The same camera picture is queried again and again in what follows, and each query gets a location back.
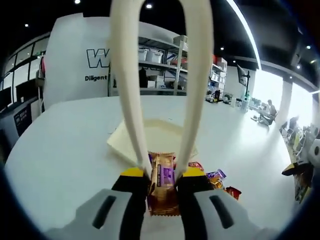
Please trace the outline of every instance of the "plastic storage box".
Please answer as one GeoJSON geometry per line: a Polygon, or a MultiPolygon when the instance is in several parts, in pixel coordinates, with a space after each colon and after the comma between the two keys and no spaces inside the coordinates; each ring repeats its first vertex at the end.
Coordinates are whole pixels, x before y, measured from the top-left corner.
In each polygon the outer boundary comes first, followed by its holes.
{"type": "Polygon", "coordinates": [[[142,49],[139,48],[138,49],[138,53],[139,53],[139,61],[145,61],[147,58],[147,53],[149,52],[148,49],[142,49]]]}
{"type": "Polygon", "coordinates": [[[158,51],[155,51],[155,50],[150,50],[150,51],[147,52],[146,60],[148,62],[160,64],[161,63],[161,59],[162,59],[162,55],[163,55],[162,52],[158,52],[158,51]]]}

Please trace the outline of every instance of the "w logo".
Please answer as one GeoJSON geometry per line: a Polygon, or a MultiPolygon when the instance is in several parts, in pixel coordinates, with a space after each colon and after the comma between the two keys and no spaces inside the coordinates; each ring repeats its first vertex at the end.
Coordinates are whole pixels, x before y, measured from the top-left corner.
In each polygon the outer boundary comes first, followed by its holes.
{"type": "Polygon", "coordinates": [[[110,67],[110,58],[107,57],[109,53],[104,48],[99,49],[87,49],[86,56],[88,59],[88,65],[90,69],[96,69],[98,67],[101,68],[109,68],[110,67]]]}

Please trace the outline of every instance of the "snack pile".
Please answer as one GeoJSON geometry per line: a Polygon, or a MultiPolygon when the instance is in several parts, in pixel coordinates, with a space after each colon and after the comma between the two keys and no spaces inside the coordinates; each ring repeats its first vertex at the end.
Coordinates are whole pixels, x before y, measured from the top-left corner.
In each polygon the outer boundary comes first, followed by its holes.
{"type": "MultiPolygon", "coordinates": [[[[150,214],[158,216],[180,215],[175,188],[176,154],[149,152],[149,159],[152,165],[151,184],[147,197],[150,214]]],[[[189,162],[188,166],[204,172],[204,168],[197,161],[189,162]]],[[[223,189],[235,199],[239,199],[241,191],[232,186],[224,187],[223,179],[226,178],[226,175],[221,169],[208,172],[206,176],[214,189],[223,189]]]]}

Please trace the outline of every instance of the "gold wrapper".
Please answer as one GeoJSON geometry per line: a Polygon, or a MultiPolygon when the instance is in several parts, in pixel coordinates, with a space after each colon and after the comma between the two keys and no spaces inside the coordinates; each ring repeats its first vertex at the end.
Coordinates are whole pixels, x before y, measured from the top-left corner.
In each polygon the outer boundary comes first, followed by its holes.
{"type": "Polygon", "coordinates": [[[154,153],[148,205],[151,215],[178,216],[172,153],[154,153]]]}

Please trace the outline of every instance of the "window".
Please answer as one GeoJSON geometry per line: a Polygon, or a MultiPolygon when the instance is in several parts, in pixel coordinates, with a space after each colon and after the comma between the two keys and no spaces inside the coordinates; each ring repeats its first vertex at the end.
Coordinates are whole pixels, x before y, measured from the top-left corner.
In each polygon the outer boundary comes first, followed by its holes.
{"type": "Polygon", "coordinates": [[[30,64],[30,80],[36,78],[37,71],[39,70],[39,65],[41,62],[41,58],[37,58],[33,60],[30,64]]]}
{"type": "Polygon", "coordinates": [[[36,56],[44,52],[47,49],[48,41],[49,41],[49,37],[35,42],[32,55],[36,56]]]}
{"type": "Polygon", "coordinates": [[[18,52],[16,57],[16,65],[31,57],[32,44],[18,52]]]}
{"type": "Polygon", "coordinates": [[[16,59],[17,55],[14,55],[13,57],[11,57],[9,59],[9,61],[7,62],[6,66],[5,66],[5,73],[9,72],[9,70],[11,70],[14,66],[15,66],[15,59],[16,59]]]}
{"type": "Polygon", "coordinates": [[[11,72],[8,76],[6,76],[4,79],[3,79],[3,89],[7,89],[7,88],[10,88],[12,87],[12,80],[13,80],[13,73],[11,72]]]}
{"type": "Polygon", "coordinates": [[[16,86],[28,81],[28,70],[29,64],[23,65],[14,71],[14,79],[13,79],[13,99],[14,102],[17,101],[17,91],[16,86]]]}
{"type": "Polygon", "coordinates": [[[289,108],[289,118],[299,116],[297,121],[300,127],[309,126],[312,122],[312,95],[303,87],[293,83],[291,102],[289,108]]]}
{"type": "Polygon", "coordinates": [[[283,78],[267,71],[255,72],[254,88],[252,96],[268,103],[270,99],[275,109],[279,111],[282,97],[283,78]]]}

